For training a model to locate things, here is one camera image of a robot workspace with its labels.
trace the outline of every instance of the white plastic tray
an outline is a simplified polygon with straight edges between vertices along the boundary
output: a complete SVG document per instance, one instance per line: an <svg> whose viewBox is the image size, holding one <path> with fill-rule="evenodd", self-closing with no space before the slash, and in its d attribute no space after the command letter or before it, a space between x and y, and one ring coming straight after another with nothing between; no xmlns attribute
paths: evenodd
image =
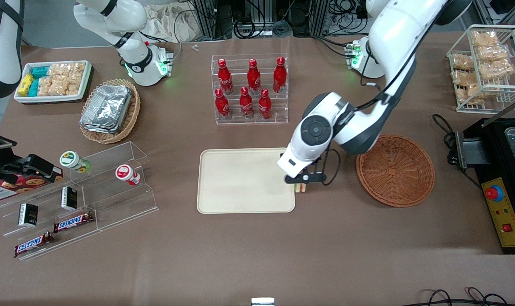
<svg viewBox="0 0 515 306"><path fill-rule="evenodd" d="M41 67L41 66L50 66L54 63L62 63L68 64L69 62L85 62L86 67L84 68L84 74L82 76L82 81L80 82L80 88L78 90L77 95L69 95L69 96L50 96L50 97L24 97L19 95L16 90L14 93L14 99L20 103L24 104L47 104L47 103L62 103L67 101L74 101L78 99L82 99L84 97L84 93L86 93L87 83L89 80L89 75L91 74L91 63L87 60L69 60L66 62L30 62L29 64L25 64L23 71L21 72L21 78L23 78L26 74L28 74L32 68Z"/></svg>
<svg viewBox="0 0 515 306"><path fill-rule="evenodd" d="M289 213L292 184L277 160L285 148L205 150L199 164L200 213Z"/></svg>

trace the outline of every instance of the red button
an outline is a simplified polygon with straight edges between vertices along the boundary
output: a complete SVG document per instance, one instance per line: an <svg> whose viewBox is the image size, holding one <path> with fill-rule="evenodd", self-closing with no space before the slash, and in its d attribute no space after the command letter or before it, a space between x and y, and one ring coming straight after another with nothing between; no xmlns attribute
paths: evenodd
<svg viewBox="0 0 515 306"><path fill-rule="evenodd" d="M497 189L493 187L486 188L484 194L490 200L495 200L499 197L499 192L497 192Z"/></svg>

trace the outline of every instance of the brown tablecloth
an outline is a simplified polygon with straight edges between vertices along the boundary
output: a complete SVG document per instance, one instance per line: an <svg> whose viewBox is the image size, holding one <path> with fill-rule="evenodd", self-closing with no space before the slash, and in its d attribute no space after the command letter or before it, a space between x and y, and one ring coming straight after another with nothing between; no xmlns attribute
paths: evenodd
<svg viewBox="0 0 515 306"><path fill-rule="evenodd" d="M199 52L184 45L172 77L139 87L141 112L127 137L149 155L146 180L160 210L29 262L12 258L0 219L0 305L219 306L272 296L279 306L391 306L425 301L428 289L466 298L466 286L515 303L515 256L499 255L481 190L446 163L444 132L431 120L439 113L463 130L481 117L454 110L444 56L459 35L429 34L383 130L413 139L430 155L436 186L425 202L408 209L378 203L361 186L355 157L342 153L331 186L297 194L291 213L261 215L198 213L201 152L285 147L317 94L336 91L358 105L376 90L361 87L343 58L311 39L206 42ZM216 126L211 55L272 52L290 56L290 122ZM89 60L96 68L92 87L127 78L112 47L24 48L23 62L55 60ZM110 147L82 136L81 108L11 100L0 134L19 143L16 153L50 161L69 149L85 156Z"/></svg>

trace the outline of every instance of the brown woven basket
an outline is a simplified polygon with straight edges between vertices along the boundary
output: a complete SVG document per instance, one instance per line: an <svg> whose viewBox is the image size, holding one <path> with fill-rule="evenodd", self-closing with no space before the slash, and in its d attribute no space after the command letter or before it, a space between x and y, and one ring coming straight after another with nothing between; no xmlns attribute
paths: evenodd
<svg viewBox="0 0 515 306"><path fill-rule="evenodd" d="M137 122L137 117L139 116L139 111L141 110L141 98L139 97L139 93L137 93L137 89L133 84L131 84L129 81L126 81L124 79L112 79L110 81L106 81L102 83L101 85L123 85L128 88L131 88L131 91L133 94L131 95L131 100L129 101L129 107L127 108L127 113L125 115L125 119L122 124L122 130L119 133L116 134L106 134L106 133L98 133L98 132L92 132L90 130L84 129L82 126L80 126L80 130L82 130L82 133L84 136L89 139L90 141L95 141L98 143L103 144L110 144L110 143L116 143L127 137L133 127L135 126L135 123ZM91 100L91 97L97 90L93 89L92 93L88 96L86 100L86 104L84 104L82 114L86 110L86 107L89 104L89 100Z"/></svg>
<svg viewBox="0 0 515 306"><path fill-rule="evenodd" d="M435 184L435 169L426 151L396 134L381 135L373 149L358 155L356 169L365 190L392 207L421 203Z"/></svg>

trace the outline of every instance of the acrylic bottle rack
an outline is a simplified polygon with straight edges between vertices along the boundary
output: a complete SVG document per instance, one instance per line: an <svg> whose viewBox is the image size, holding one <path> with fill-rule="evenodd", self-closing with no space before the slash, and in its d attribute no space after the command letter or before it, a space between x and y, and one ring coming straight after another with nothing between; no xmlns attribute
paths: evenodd
<svg viewBox="0 0 515 306"><path fill-rule="evenodd" d="M65 169L65 180L46 185L29 193L0 202L0 215L3 218L3 235L13 242L13 246L39 237L46 231L54 230L59 223L92 211L95 221L83 223L70 229L52 234L54 241L24 252L17 258L28 260L72 244L88 236L120 225L126 221L157 211L154 191L146 184L141 162L147 155L133 142L127 142L99 153L83 157L91 167L86 173ZM141 180L136 186L116 178L118 165L128 164L139 173ZM77 190L77 210L61 208L62 188L69 186ZM36 226L18 226L19 207L22 203L38 206ZM7 249L7 256L14 255L14 248Z"/></svg>
<svg viewBox="0 0 515 306"><path fill-rule="evenodd" d="M285 68L288 78L286 80L285 93L275 93L273 91L273 72L277 66L277 58L283 56L286 59ZM215 108L214 90L220 88L218 80L218 60L223 58L227 64L227 68L232 73L233 78L233 93L225 95L229 101L229 109L232 117L229 120L221 120L219 118L218 110ZM252 108L254 109L254 117L246 119L242 117L241 105L239 98L241 96L241 87L248 87L248 60L254 58L257 61L257 68L261 74L261 88L269 89L269 97L272 102L272 116L270 119L263 120L259 116L259 96L252 96ZM239 54L239 55L225 55L213 56L211 63L212 72L212 107L214 107L214 114L216 124L218 125L234 125L234 124L279 124L288 122L288 94L289 94L289 59L287 54Z"/></svg>

